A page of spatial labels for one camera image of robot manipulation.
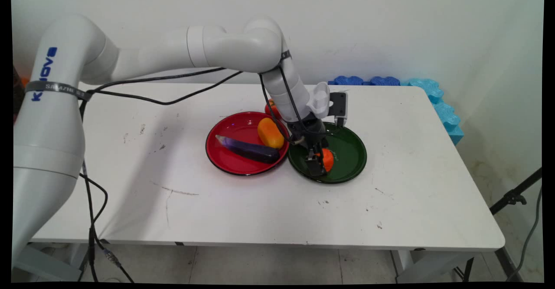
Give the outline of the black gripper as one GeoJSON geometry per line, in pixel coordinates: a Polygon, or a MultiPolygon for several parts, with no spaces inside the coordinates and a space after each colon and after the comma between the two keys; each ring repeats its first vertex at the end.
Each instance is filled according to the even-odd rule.
{"type": "Polygon", "coordinates": [[[294,140],[304,137],[300,145],[308,150],[305,163],[309,175],[312,177],[326,175],[323,149],[328,149],[330,144],[326,137],[328,132],[323,121],[315,117],[313,113],[309,113],[302,121],[286,121],[286,125],[291,131],[294,140]]]}

